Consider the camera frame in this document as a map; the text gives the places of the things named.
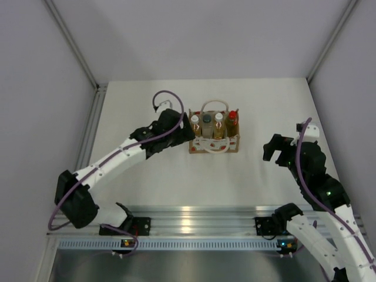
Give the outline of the burlap watermelon canvas bag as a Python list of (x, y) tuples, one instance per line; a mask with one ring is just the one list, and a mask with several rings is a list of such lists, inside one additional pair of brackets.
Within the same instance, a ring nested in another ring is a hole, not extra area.
[[(221, 103), (224, 105), (223, 110), (206, 110), (206, 106), (210, 103)], [(202, 128), (202, 116), (204, 114), (210, 114), (212, 116), (213, 121), (213, 129), (214, 129), (214, 116), (216, 113), (220, 112), (223, 114), (223, 123), (225, 126), (224, 136), (222, 139), (215, 139), (212, 137), (211, 139), (205, 139), (202, 137), (195, 136), (195, 138), (189, 142), (189, 153), (190, 154), (198, 154), (198, 153), (210, 153), (210, 154), (223, 154), (223, 153), (237, 153), (239, 151), (239, 144), (240, 144), (240, 127), (239, 127), (239, 111), (236, 109), (237, 112), (237, 134), (233, 137), (227, 136), (226, 124), (225, 120), (227, 115), (230, 112), (230, 108), (227, 102), (220, 100), (220, 99), (212, 99), (204, 102), (201, 109), (199, 111), (189, 111), (189, 122), (190, 118), (193, 115), (197, 115), (200, 119), (200, 127)]]

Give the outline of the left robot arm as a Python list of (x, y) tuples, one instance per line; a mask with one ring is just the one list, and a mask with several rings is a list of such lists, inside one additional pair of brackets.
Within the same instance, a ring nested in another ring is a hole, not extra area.
[(121, 235), (128, 234), (133, 227), (131, 212), (119, 202), (109, 208), (100, 207), (100, 191), (125, 170), (194, 137), (186, 113), (172, 109), (162, 111), (158, 120), (136, 129), (117, 149), (94, 164), (74, 173), (62, 172), (55, 193), (58, 210), (76, 229), (105, 224)]

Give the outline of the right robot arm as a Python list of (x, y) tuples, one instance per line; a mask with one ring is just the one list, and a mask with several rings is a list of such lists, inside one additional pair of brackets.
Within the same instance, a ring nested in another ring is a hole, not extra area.
[(316, 259), (329, 281), (375, 281), (375, 256), (355, 221), (342, 184), (326, 172), (326, 156), (318, 142), (300, 143), (275, 134), (263, 150), (264, 161), (280, 152), (276, 164), (291, 172), (332, 240), (322, 236), (294, 203), (277, 208), (271, 215), (273, 234), (294, 236)]

